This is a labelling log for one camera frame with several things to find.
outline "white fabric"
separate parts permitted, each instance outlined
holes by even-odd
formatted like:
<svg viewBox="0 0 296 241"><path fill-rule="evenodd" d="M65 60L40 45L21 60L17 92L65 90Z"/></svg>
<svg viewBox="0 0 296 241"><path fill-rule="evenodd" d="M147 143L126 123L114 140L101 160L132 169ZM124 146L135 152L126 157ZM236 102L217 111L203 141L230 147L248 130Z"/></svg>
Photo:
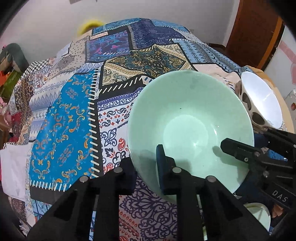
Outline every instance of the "white fabric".
<svg viewBox="0 0 296 241"><path fill-rule="evenodd" d="M7 144L0 150L3 192L21 201L25 201L26 159L31 145Z"/></svg>

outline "blue fabric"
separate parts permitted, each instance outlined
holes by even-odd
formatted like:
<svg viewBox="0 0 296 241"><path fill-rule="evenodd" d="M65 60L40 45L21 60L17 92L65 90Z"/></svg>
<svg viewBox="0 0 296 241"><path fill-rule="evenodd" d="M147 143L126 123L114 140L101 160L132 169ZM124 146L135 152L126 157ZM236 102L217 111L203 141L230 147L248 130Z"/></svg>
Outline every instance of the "blue fabric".
<svg viewBox="0 0 296 241"><path fill-rule="evenodd" d="M92 35L96 35L96 34L105 32L107 30L116 29L116 28L119 28L122 26L130 25L130 24L136 23L140 20L141 20L140 18L130 18L130 19L124 19L124 20L120 20L120 21L116 21L116 22L112 22L112 23L107 23L103 26L94 28L92 30Z"/></svg>
<svg viewBox="0 0 296 241"><path fill-rule="evenodd" d="M179 43L189 61L192 63L211 63L209 55L192 41L186 39L173 39L174 43Z"/></svg>
<svg viewBox="0 0 296 241"><path fill-rule="evenodd" d="M116 56L129 55L128 33L123 31L86 42L87 61L102 62Z"/></svg>
<svg viewBox="0 0 296 241"><path fill-rule="evenodd" d="M155 19L152 19L151 21L153 22L153 24L155 26L166 26L166 27L170 27L170 28L176 28L176 29L179 29L184 32L189 32L185 27L183 27L182 25L176 24L176 23L170 23L170 22L160 21L160 20L155 20Z"/></svg>
<svg viewBox="0 0 296 241"><path fill-rule="evenodd" d="M35 219L38 221L51 208L51 204L31 199Z"/></svg>
<svg viewBox="0 0 296 241"><path fill-rule="evenodd" d="M254 139L255 139L255 146L258 148L266 147L268 145L268 139L262 134L254 133ZM273 150L269 149L266 154L268 155L268 157L272 159L287 161L285 157L276 153Z"/></svg>
<svg viewBox="0 0 296 241"><path fill-rule="evenodd" d="M185 38L169 27L156 27L150 19L142 18L140 22L131 25L134 40L138 49L145 49L154 44L167 45L171 44L171 38Z"/></svg>
<svg viewBox="0 0 296 241"><path fill-rule="evenodd" d="M93 211L91 216L91 229L89 231L89 240L93 241L94 239L94 223L96 221L96 211Z"/></svg>
<svg viewBox="0 0 296 241"><path fill-rule="evenodd" d="M85 63L83 66L80 67L76 71L76 74L78 73L88 73L96 68L100 68L103 65L103 62L100 63Z"/></svg>
<svg viewBox="0 0 296 241"><path fill-rule="evenodd" d="M180 70L187 61L153 46L143 51L135 51L133 55L114 58L109 63L127 70L143 71L148 76L156 78L164 73Z"/></svg>
<svg viewBox="0 0 296 241"><path fill-rule="evenodd" d="M33 182L47 183L47 188L58 183L62 189L66 184L68 189L78 177L90 176L93 158L87 107L93 73L69 79L49 109L32 148L29 175Z"/></svg>

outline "paisley pattern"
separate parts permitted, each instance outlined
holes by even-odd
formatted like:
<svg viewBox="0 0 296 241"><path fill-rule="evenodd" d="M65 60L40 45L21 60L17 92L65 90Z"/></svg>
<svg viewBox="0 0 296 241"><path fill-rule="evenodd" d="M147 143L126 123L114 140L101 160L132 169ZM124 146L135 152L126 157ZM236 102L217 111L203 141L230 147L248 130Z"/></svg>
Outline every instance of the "paisley pattern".
<svg viewBox="0 0 296 241"><path fill-rule="evenodd" d="M85 63L85 42L87 40L89 36L72 42L58 53L59 59L52 68L49 80L59 74L76 71Z"/></svg>
<svg viewBox="0 0 296 241"><path fill-rule="evenodd" d="M104 65L102 73L102 85L109 85L117 82L126 81L135 75L143 74L143 71L126 69L122 66L111 63L110 61L111 60L107 60Z"/></svg>
<svg viewBox="0 0 296 241"><path fill-rule="evenodd" d="M135 51L130 56L113 58L108 63L141 71L153 79L167 72L192 68L177 44L153 45L149 49Z"/></svg>
<svg viewBox="0 0 296 241"><path fill-rule="evenodd" d="M130 94L98 102L102 158L106 169L108 169L109 164L117 167L122 158L129 156L128 146L125 141L126 124L128 123L133 101L142 89L138 88Z"/></svg>
<svg viewBox="0 0 296 241"><path fill-rule="evenodd" d="M12 197L8 197L8 201L12 210L17 214L17 217L25 224L28 224L25 212L25 202Z"/></svg>
<svg viewBox="0 0 296 241"><path fill-rule="evenodd" d="M177 206L150 191L140 178L135 192L121 198L119 207L138 220L143 241L177 237Z"/></svg>

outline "screw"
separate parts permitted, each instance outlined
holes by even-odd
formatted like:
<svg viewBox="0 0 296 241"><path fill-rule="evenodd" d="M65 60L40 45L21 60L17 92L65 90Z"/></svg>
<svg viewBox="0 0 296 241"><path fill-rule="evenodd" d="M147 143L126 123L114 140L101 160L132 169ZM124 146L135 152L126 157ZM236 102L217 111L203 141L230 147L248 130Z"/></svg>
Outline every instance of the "screw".
<svg viewBox="0 0 296 241"><path fill-rule="evenodd" d="M268 177L268 176L269 176L269 172L268 172L268 171L264 171L264 172L263 172L263 176L264 176L264 177Z"/></svg>
<svg viewBox="0 0 296 241"><path fill-rule="evenodd" d="M214 176L208 176L207 180L211 183L214 183L217 179Z"/></svg>
<svg viewBox="0 0 296 241"><path fill-rule="evenodd" d="M174 167L174 168L173 168L173 172L174 172L174 173L180 173L181 171L182 171L182 169L179 168L179 167Z"/></svg>
<svg viewBox="0 0 296 241"><path fill-rule="evenodd" d="M122 168L121 167L116 167L116 168L113 169L113 171L115 173L120 173L120 172L122 172Z"/></svg>
<svg viewBox="0 0 296 241"><path fill-rule="evenodd" d="M88 176L81 176L81 177L79 178L79 181L81 181L82 183L85 183L88 179L89 179Z"/></svg>

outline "blue patchwork fabric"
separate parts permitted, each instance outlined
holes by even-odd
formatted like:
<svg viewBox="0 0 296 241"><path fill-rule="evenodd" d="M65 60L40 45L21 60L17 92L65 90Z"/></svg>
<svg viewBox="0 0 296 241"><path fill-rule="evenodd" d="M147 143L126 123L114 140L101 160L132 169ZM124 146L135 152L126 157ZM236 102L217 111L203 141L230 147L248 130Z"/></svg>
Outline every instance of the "blue patchwork fabric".
<svg viewBox="0 0 296 241"><path fill-rule="evenodd" d="M174 43L179 43L189 61L192 63L211 63L209 55L194 42L186 39L173 39Z"/></svg>
<svg viewBox="0 0 296 241"><path fill-rule="evenodd" d="M155 20L155 19L152 19L151 21L153 22L153 24L155 26L165 26L165 27L170 27L170 28L176 28L181 31L189 33L189 31L185 27L183 27L182 25L176 24L176 23L170 23L170 22L160 21L160 20Z"/></svg>
<svg viewBox="0 0 296 241"><path fill-rule="evenodd" d="M157 27L150 19L142 18L140 22L131 25L132 42L137 49L145 49L154 44L167 45L172 43L171 38L185 38L169 27Z"/></svg>
<svg viewBox="0 0 296 241"><path fill-rule="evenodd" d="M129 54L128 33L126 30L86 42L87 62L102 62L116 56Z"/></svg>
<svg viewBox="0 0 296 241"><path fill-rule="evenodd" d="M187 58L192 63L214 63L220 66L225 72L237 72L239 76L245 71L253 72L248 67L240 67L231 59L221 54L208 45L189 41L186 39L172 39L174 43L179 43Z"/></svg>
<svg viewBox="0 0 296 241"><path fill-rule="evenodd" d="M30 187L26 200L30 202L26 210L33 209L29 212L36 221L51 207L39 201L46 197L41 198L43 192L38 189L52 190L48 194L55 195L55 191L67 190L80 176L97 177L98 171L103 175L129 156L129 115L136 98L153 79L170 71L194 70L193 66L203 63L209 66L205 72L215 70L213 64L239 76L251 71L200 43L185 27L165 21L121 20L98 27L92 36L83 38L87 40L79 45L79 52L85 52L86 63L80 61L81 66L77 65L73 54L73 72L48 80L42 87L44 95L30 101L32 140L36 141L30 166L27 164L26 183ZM16 102L16 106L23 105L17 96ZM280 158L271 152L269 155ZM120 241L177 239L176 205L154 194L140 177L134 193L119 198Z"/></svg>
<svg viewBox="0 0 296 241"><path fill-rule="evenodd" d="M287 158L283 157L282 155L280 155L280 154L278 154L275 151L270 150L270 149L267 151L267 155L268 155L268 157L270 157L272 159L288 161Z"/></svg>
<svg viewBox="0 0 296 241"><path fill-rule="evenodd" d="M100 68L103 65L103 62L100 63L85 63L76 71L76 74L78 73L88 73L96 68Z"/></svg>
<svg viewBox="0 0 296 241"><path fill-rule="evenodd" d="M78 177L91 175L88 97L93 73L75 74L49 108L32 148L33 186L64 190Z"/></svg>
<svg viewBox="0 0 296 241"><path fill-rule="evenodd" d="M120 21L116 21L116 22L112 22L112 23L107 23L103 26L94 28L92 30L92 35L96 35L96 34L99 34L99 33L102 33L102 32L108 31L108 30L113 30L113 29L116 29L116 28L119 28L122 26L127 26L130 24L136 23L140 20L141 20L140 18L130 18L130 19L124 19L124 20L120 20Z"/></svg>
<svg viewBox="0 0 296 241"><path fill-rule="evenodd" d="M42 216L51 208L51 204L37 201L34 199L31 199L31 204L33 208L33 213L35 216L36 221L38 221Z"/></svg>

